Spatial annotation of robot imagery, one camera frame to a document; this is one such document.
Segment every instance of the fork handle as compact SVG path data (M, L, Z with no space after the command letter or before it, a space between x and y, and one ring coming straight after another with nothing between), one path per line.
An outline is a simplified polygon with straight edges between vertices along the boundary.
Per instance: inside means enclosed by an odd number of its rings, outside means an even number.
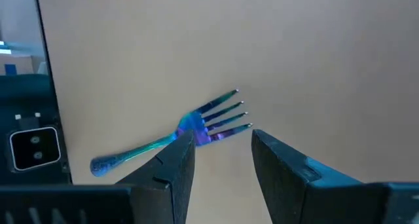
M102 157L96 157L90 161L90 171L93 175L100 177L111 171L113 168L121 165L123 162L126 162L138 155L141 155L147 151L152 149L157 149L159 147L165 146L176 140L176 134L170 134L168 136L164 136L156 141L148 143L147 145L143 145L137 147L135 149L131 149L129 151L125 151L122 153L114 154L114 155L107 155Z

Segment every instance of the iridescent fork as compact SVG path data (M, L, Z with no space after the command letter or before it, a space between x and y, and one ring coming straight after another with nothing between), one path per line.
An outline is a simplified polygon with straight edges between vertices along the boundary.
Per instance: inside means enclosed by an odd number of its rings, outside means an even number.
M226 94L223 94L222 96L211 101L210 103L207 103L199 107L198 109L195 109L194 111L187 113L180 120L175 132L167 136L164 136L163 138L160 138L154 142L148 143L147 145L143 145L141 147L137 147L129 151L125 151L125 152L118 153L115 155L108 155L108 156L97 157L97 158L92 159L92 161L90 162L90 171L95 176L103 176L107 172L111 171L113 168L116 168L117 166L121 165L123 162L127 160L130 160L151 149L156 149L156 148L168 145L172 141L176 140L181 134L183 134L187 130L193 130L193 134L194 134L194 138L195 138L195 142L197 146L206 145L208 143L211 143L217 140L222 140L224 138L227 138L229 136L232 136L234 134L244 131L245 129L251 127L252 124L251 123L243 124L241 126L237 126L235 128L231 128L231 129L214 133L214 134L208 133L211 130L215 130L216 128L219 128L223 125L226 125L227 123L230 123L232 121L235 121L236 119L243 117L244 115L247 115L247 112L240 113L229 119L225 119L225 120L206 126L207 122L213 119L216 119L217 117L237 108L238 106L242 105L243 102L238 102L214 114L203 116L204 113L208 112L214 107L217 107L221 103L227 101L230 97L235 95L237 92L238 92L237 89L227 92Z

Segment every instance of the fork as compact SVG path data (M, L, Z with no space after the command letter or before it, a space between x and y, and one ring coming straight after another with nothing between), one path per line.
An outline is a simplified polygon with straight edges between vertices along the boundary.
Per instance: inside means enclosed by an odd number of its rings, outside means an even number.
M236 93L238 93L238 89L231 90L230 92L223 94L222 96L218 97L217 99L213 101L210 101L209 103L199 107L198 109L195 109L187 113L180 120L175 132L167 136L164 136L154 142L148 143L141 147L137 147L135 149L125 151L122 153L117 153L114 155L107 155L103 157L96 157L92 159L92 161L90 162L90 171L92 172L93 175L97 177L103 176L107 172L111 171L113 168L116 168L117 166L121 165L123 162L126 162L127 160L130 160L152 149L156 149L156 148L168 145L169 143L176 140L180 135L182 135L184 132L188 130L193 131L196 146L202 146L202 145L206 145L208 143L214 142L214 141L222 140L224 138L227 138L229 136L242 132L245 129L248 129L249 127L253 125L252 123L243 124L241 126L237 126L235 128L231 128L231 129L224 130L222 132L218 132L214 134L208 133L209 131L215 130L216 128L224 126L227 123L235 121L248 114L248 112L240 113L229 119L225 119L225 120L206 126L206 123L208 123L209 121L216 119L217 117L239 107L240 105L244 103L243 101L241 101L228 108L220 110L214 114L203 116L204 113L207 113L209 110L227 101Z

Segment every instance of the ornate fork handle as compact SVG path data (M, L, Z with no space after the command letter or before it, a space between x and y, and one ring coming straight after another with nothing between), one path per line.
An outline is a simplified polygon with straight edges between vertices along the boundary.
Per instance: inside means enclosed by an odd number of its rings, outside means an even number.
M137 147L129 151L125 151L115 155L107 155L94 158L90 162L90 171L93 175L97 177L103 176L112 169L121 165L123 162L126 162L152 149L156 149L170 144L171 142L176 140L176 137L176 134L173 133L163 138L160 138L154 142L148 143L147 145L143 145L141 147Z

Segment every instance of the camera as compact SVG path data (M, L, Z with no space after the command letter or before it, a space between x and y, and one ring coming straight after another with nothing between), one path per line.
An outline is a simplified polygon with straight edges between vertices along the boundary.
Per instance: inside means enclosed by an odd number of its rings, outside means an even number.
M61 158L58 133L51 126L14 132L9 145L15 172L46 166Z

